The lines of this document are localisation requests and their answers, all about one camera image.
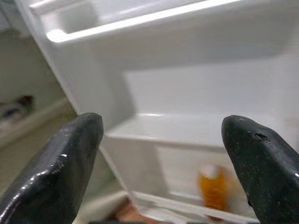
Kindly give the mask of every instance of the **bottle cap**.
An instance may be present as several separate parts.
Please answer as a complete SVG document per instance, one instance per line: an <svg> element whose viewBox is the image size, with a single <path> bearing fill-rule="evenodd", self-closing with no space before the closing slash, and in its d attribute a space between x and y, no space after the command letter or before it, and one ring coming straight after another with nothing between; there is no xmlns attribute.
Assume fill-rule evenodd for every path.
<svg viewBox="0 0 299 224"><path fill-rule="evenodd" d="M208 179L216 180L220 175L220 167L213 164L204 164L199 167L199 172Z"/></svg>

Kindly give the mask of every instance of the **refrigerator door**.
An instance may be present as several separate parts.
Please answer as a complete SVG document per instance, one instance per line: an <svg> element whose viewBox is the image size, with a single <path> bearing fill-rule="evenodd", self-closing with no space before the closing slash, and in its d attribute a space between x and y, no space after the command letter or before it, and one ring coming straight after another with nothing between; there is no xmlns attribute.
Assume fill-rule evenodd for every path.
<svg viewBox="0 0 299 224"><path fill-rule="evenodd" d="M101 152L141 213L258 221L237 186L229 211L204 207L198 167L235 175L231 114L298 148L298 0L16 2L76 111L103 117Z"/></svg>

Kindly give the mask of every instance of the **small hole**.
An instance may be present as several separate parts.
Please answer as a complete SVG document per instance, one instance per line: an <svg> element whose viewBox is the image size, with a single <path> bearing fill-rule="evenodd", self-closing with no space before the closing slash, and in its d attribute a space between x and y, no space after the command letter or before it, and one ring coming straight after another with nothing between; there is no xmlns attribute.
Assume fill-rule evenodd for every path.
<svg viewBox="0 0 299 224"><path fill-rule="evenodd" d="M255 133L254 137L260 141L269 141L268 137L263 134Z"/></svg>

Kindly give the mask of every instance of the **orange bottle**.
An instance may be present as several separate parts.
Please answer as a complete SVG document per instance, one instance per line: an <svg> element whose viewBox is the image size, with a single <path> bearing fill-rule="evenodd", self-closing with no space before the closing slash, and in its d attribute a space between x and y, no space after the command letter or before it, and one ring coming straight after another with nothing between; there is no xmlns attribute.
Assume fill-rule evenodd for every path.
<svg viewBox="0 0 299 224"><path fill-rule="evenodd" d="M200 167L199 173L199 186L204 205L212 209L227 211L229 180L225 170L216 165L206 164Z"/></svg>

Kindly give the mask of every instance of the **dark object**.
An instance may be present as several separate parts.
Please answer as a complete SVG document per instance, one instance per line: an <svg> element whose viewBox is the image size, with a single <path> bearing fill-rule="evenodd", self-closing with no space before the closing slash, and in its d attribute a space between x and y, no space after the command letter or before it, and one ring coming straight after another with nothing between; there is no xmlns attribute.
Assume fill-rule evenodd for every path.
<svg viewBox="0 0 299 224"><path fill-rule="evenodd" d="M229 116L222 139L249 204L263 224L299 223L299 155L275 131Z"/></svg>
<svg viewBox="0 0 299 224"><path fill-rule="evenodd" d="M89 224L146 224L143 222L119 222L119 221L110 221L110 222L90 222Z"/></svg>
<svg viewBox="0 0 299 224"><path fill-rule="evenodd" d="M21 104L22 106L28 106L33 104L33 96L23 96L16 99L16 102Z"/></svg>
<svg viewBox="0 0 299 224"><path fill-rule="evenodd" d="M1 198L0 224L71 224L102 136L102 119L95 113L63 126Z"/></svg>

